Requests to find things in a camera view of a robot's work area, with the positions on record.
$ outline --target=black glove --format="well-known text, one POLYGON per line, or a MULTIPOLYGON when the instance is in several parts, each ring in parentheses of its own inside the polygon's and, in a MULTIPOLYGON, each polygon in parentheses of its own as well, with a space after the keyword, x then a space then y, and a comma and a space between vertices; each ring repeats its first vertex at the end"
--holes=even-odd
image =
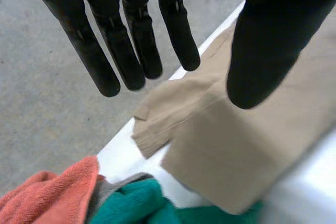
MULTIPOLYGON (((161 64, 156 57, 152 29, 149 28, 151 20, 145 8, 147 1, 123 0, 123 4, 144 72, 148 78, 154 78, 159 75, 161 64), (138 16, 137 8, 143 10, 138 16), (143 30, 153 40, 139 39, 141 36, 137 34, 141 34, 143 30), (145 48, 151 53, 145 53, 141 45, 146 45, 145 48)), ((301 50, 318 30, 335 2, 336 0, 246 0, 237 21, 232 45, 227 81, 231 101, 240 108, 249 109, 267 98, 295 64, 301 50)), ((159 0, 159 3, 172 44, 183 67, 186 70, 196 69, 200 61, 182 0, 159 0)), ((109 79, 106 83, 115 81, 114 74, 106 76, 109 79)), ((135 86, 141 86, 142 82, 134 83, 135 86)))
MULTIPOLYGON (((92 32, 83 0, 43 1, 59 20, 99 91, 107 97, 118 94, 119 81, 92 32)), ((122 0, 140 60, 138 62, 120 18, 119 0, 88 0, 114 63, 130 90, 142 88, 145 77, 154 79, 162 73, 152 19, 147 9, 148 1, 122 0)), ((200 65, 200 57, 191 35, 183 0, 159 0, 159 3, 173 48, 182 66, 188 71, 195 70, 200 65)))
POLYGON ((249 109, 268 97, 285 78, 335 2, 246 0, 232 44, 227 80, 231 101, 249 109))

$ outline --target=orange towel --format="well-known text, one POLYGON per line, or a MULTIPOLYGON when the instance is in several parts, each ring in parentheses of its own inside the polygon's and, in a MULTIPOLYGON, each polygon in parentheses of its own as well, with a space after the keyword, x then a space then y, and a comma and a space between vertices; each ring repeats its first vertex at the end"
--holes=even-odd
POLYGON ((83 223, 99 178, 95 156, 59 176, 39 172, 0 199, 0 223, 83 223))

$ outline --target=white table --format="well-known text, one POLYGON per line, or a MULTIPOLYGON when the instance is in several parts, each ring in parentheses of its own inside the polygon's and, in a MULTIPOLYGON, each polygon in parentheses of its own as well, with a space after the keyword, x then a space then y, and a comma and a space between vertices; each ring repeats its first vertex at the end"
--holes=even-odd
MULTIPOLYGON (((244 3, 214 31, 199 48, 200 54, 237 18, 244 3)), ((180 68, 170 79, 185 75, 180 68)), ((109 182, 117 182, 138 172, 152 174, 161 184, 164 195, 176 207, 195 207, 210 203, 199 194, 186 189, 160 167, 169 146, 145 159, 131 138, 134 119, 98 154, 100 174, 109 182)), ((262 223, 336 223, 336 129, 326 135, 316 148, 284 176, 267 193, 262 223)))

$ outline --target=green towel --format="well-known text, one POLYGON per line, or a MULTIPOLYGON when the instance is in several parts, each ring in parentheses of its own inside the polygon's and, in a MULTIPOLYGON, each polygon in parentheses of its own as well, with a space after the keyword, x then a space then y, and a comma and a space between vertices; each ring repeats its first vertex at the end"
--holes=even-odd
POLYGON ((128 184, 111 194, 90 223, 253 224, 257 223, 260 208, 261 203, 257 203, 240 216, 227 214, 213 206, 176 209, 162 195, 159 183, 150 178, 128 184))

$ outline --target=folded cloth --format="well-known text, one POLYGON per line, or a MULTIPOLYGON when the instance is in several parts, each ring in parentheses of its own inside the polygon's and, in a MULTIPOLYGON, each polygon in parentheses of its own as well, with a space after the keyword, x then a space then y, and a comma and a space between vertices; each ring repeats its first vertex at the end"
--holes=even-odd
POLYGON ((198 70, 154 89, 135 112, 133 138, 146 157, 172 141, 162 166, 231 214, 248 209, 336 122, 336 7, 264 103, 228 99, 233 28, 198 70))
POLYGON ((128 184, 111 194, 91 219, 99 223, 257 223, 261 203, 241 216, 229 215, 217 207, 175 209, 162 195, 159 183, 146 179, 128 184))
POLYGON ((95 156, 61 175, 39 172, 0 199, 0 223, 83 223, 99 178, 95 156))
POLYGON ((86 223, 90 222, 91 218, 97 213, 98 209, 105 202, 105 200, 115 191, 117 191, 118 189, 120 189, 121 187, 127 184, 141 181, 144 179, 148 179, 151 177, 152 175, 147 174, 147 173, 138 173, 138 174, 134 174, 133 176, 127 179, 124 179, 123 181, 113 183, 113 184, 107 182, 105 179, 98 181, 96 183, 95 189, 90 199, 90 204, 88 207, 85 222, 86 223))

